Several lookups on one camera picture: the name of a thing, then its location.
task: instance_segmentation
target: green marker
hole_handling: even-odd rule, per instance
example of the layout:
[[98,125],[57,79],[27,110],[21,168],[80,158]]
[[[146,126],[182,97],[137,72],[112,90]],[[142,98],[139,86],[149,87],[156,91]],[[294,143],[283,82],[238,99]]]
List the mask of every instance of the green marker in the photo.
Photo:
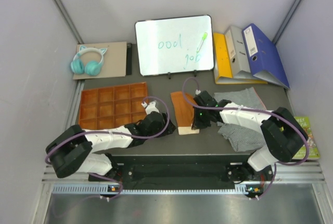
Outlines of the green marker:
[[201,47],[202,47],[202,45],[203,45],[203,42],[206,40],[206,38],[207,38],[207,32],[205,32],[205,33],[203,34],[202,39],[201,39],[201,42],[200,42],[200,44],[199,44],[199,47],[197,48],[197,52],[200,51],[200,49],[201,49]]

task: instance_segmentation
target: headphones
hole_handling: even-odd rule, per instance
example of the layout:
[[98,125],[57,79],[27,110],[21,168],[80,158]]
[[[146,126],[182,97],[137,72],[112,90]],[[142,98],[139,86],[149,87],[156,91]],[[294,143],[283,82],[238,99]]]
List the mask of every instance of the headphones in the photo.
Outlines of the headphones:
[[[87,48],[84,45],[80,46],[79,52],[77,52],[71,62],[71,70],[75,74],[86,73],[89,76],[96,76],[100,73],[102,66],[104,64],[104,54],[107,48]],[[90,61],[84,66],[83,62],[80,60],[80,57],[87,52],[97,52],[100,54],[100,62]]]

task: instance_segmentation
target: cable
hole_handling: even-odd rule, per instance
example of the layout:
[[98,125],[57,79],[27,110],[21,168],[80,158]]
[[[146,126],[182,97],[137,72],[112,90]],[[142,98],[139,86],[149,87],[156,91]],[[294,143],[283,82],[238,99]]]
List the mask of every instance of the cable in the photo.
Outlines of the cable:
[[261,187],[262,189],[264,189],[264,186],[265,186],[265,179],[264,179],[264,175],[261,174],[261,175],[260,175],[260,187]]
[[241,181],[238,181],[238,182],[234,182],[235,185],[237,184],[241,184],[242,182],[244,182],[245,180],[241,180]]
[[[155,100],[159,100],[164,106],[165,106],[165,111],[166,111],[166,115],[167,115],[167,120],[166,120],[166,124],[164,126],[164,128],[158,132],[157,134],[151,135],[151,136],[139,136],[139,135],[133,135],[133,134],[127,134],[127,133],[122,133],[122,132],[117,132],[114,131],[112,132],[112,134],[119,134],[119,135],[124,135],[124,136],[129,136],[132,138],[137,138],[137,139],[152,139],[155,137],[158,137],[159,135],[161,135],[168,127],[169,122],[170,122],[170,114],[169,114],[169,108],[167,106],[167,104],[160,98],[155,97],[155,96],[146,96],[145,98],[143,98],[143,102],[145,102],[146,99],[151,98],[151,99],[155,99]],[[89,132],[82,132],[76,135],[73,135],[71,137],[69,137],[68,139],[64,140],[62,143],[60,143],[59,145],[57,145],[56,147],[54,147],[45,157],[45,162],[47,164],[51,164],[51,162],[48,160],[50,158],[50,156],[52,156],[52,154],[54,154],[55,151],[57,151],[59,148],[61,148],[62,146],[64,146],[65,144],[67,144],[68,142],[83,136],[83,135],[87,135],[87,134],[110,134],[109,131],[103,131],[103,130],[96,130],[96,131],[89,131]]]
[[[100,175],[97,175],[95,173],[89,173],[89,175],[97,177],[97,178],[100,178],[100,179],[104,179],[104,180],[107,180],[107,181],[115,182],[115,183],[119,184],[118,194],[116,194],[116,195],[110,194],[110,197],[109,197],[110,200],[114,200],[114,199],[118,198],[120,196],[121,192],[123,191],[123,184],[121,182],[119,182],[119,181],[116,181],[115,179],[111,179],[111,178],[108,178],[108,177],[105,177],[105,176],[100,176]],[[55,204],[53,204],[53,206],[52,206],[52,213],[53,213],[53,215],[56,218],[62,218],[63,216],[65,216],[66,214],[68,214],[69,211],[72,211],[73,208],[75,208],[76,206],[78,206],[82,202],[84,202],[84,201],[86,201],[88,199],[92,199],[92,198],[101,198],[101,196],[100,195],[89,195],[89,196],[87,196],[87,197],[79,200],[78,202],[76,202],[72,206],[70,206],[65,212],[61,213],[60,215],[56,213]]]
[[[143,102],[145,102],[146,99],[148,98],[151,98],[151,99],[155,99],[155,100],[158,100],[160,101],[164,106],[165,106],[165,111],[166,111],[166,116],[167,116],[167,119],[166,119],[166,124],[164,126],[164,128],[158,132],[157,134],[154,134],[152,136],[137,136],[137,135],[132,135],[132,134],[127,134],[127,133],[122,133],[122,132],[112,132],[112,134],[120,134],[120,135],[125,135],[125,136],[130,136],[132,138],[137,138],[137,139],[152,139],[152,138],[155,138],[155,137],[158,137],[159,135],[161,135],[168,127],[169,125],[169,122],[170,122],[170,113],[169,113],[169,108],[167,106],[167,104],[160,98],[158,97],[155,97],[155,96],[146,96],[145,98],[143,98]],[[56,147],[54,147],[45,157],[45,162],[47,164],[51,164],[50,161],[48,160],[50,158],[50,156],[52,156],[52,154],[58,150],[59,148],[61,148],[62,146],[64,146],[65,144],[67,144],[68,142],[76,139],[77,137],[80,137],[80,136],[83,136],[83,135],[87,135],[87,134],[110,134],[109,131],[90,131],[90,132],[82,132],[82,133],[79,133],[79,134],[76,134],[76,135],[73,135],[72,137],[70,138],[67,138],[66,140],[64,140],[62,143],[60,143],[59,145],[57,145]],[[115,196],[113,196],[112,198],[110,198],[111,200],[114,200],[116,198],[118,198],[121,194],[121,192],[123,191],[123,184],[115,179],[112,179],[112,178],[108,178],[108,177],[105,177],[105,176],[101,176],[101,175],[98,175],[98,174],[95,174],[95,173],[89,173],[89,175],[91,176],[94,176],[96,178],[100,178],[100,179],[104,179],[104,180],[107,180],[107,181],[111,181],[111,182],[115,182],[117,184],[119,184],[119,191],[118,191],[118,194],[116,194]],[[53,205],[53,208],[52,208],[52,211],[53,211],[53,214],[56,218],[61,218],[63,217],[64,215],[66,215],[69,211],[71,211],[73,208],[75,208],[77,205],[81,204],[82,202],[84,202],[85,200],[87,199],[90,199],[90,198],[97,198],[97,197],[100,197],[98,195],[90,195],[90,196],[87,196],[83,199],[81,199],[80,201],[78,201],[77,203],[75,203],[74,205],[70,206],[69,209],[67,209],[64,213],[58,215],[55,213],[55,208],[54,208],[54,205]]]
[[273,177],[272,177],[270,183],[268,184],[267,188],[264,190],[264,192],[260,196],[258,196],[258,200],[260,200],[269,191],[269,189],[273,185],[273,181],[275,180],[275,176],[276,176],[276,163],[274,163]]
[[[199,91],[199,82],[196,78],[194,77],[189,77],[187,78],[184,83],[183,83],[183,87],[182,87],[182,93],[183,93],[183,98],[184,100],[191,104],[193,107],[195,108],[201,108],[201,109],[211,109],[211,110],[224,110],[224,109],[229,109],[229,110],[243,110],[243,111],[249,111],[249,112],[258,112],[258,113],[263,113],[263,114],[267,114],[267,115],[271,115],[277,119],[279,119],[280,121],[284,122],[285,124],[287,124],[288,126],[290,126],[293,130],[295,130],[295,132],[301,137],[304,145],[305,145],[305,149],[306,149],[306,152],[305,152],[305,156],[303,159],[301,159],[300,161],[296,162],[296,163],[283,163],[283,162],[280,162],[280,164],[282,165],[286,165],[286,166],[295,166],[295,165],[299,165],[299,164],[302,164],[303,162],[305,162],[309,156],[309,145],[308,145],[308,142],[306,141],[305,137],[302,135],[302,133],[291,123],[289,122],[288,120],[284,119],[283,117],[275,114],[275,113],[272,113],[272,112],[269,112],[269,111],[266,111],[266,110],[260,110],[260,109],[251,109],[251,108],[235,108],[235,107],[202,107],[202,106],[198,106],[192,102],[190,102],[187,97],[185,96],[185,85],[186,83],[188,82],[188,80],[194,80],[195,83],[197,84],[197,90]],[[273,184],[273,181],[275,179],[275,176],[276,176],[276,164],[274,163],[274,174],[273,174],[273,177],[269,183],[269,185],[267,186],[267,189],[262,193],[262,195],[258,196],[258,200],[261,199],[267,192],[268,190],[271,188],[272,184]]]

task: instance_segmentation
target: book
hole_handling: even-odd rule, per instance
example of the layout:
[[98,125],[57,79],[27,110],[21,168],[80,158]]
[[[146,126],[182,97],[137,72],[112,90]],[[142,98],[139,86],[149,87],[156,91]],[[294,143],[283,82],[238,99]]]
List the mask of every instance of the book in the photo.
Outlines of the book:
[[[310,120],[307,116],[295,116],[296,121],[299,125],[305,130],[307,135],[309,136],[308,145],[310,149],[308,160],[317,160],[321,156],[319,154],[316,143],[314,142],[314,138],[312,135],[312,131],[310,128]],[[295,154],[293,159],[301,160],[305,156],[305,146],[302,146],[301,149]]]

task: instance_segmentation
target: orange tray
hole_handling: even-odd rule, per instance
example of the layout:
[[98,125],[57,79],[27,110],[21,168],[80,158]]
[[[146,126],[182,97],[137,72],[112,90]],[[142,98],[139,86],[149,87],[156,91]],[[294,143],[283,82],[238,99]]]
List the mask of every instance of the orange tray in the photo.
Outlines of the orange tray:
[[141,102],[147,95],[145,82],[84,90],[79,125],[83,129],[112,129],[142,120],[146,112]]

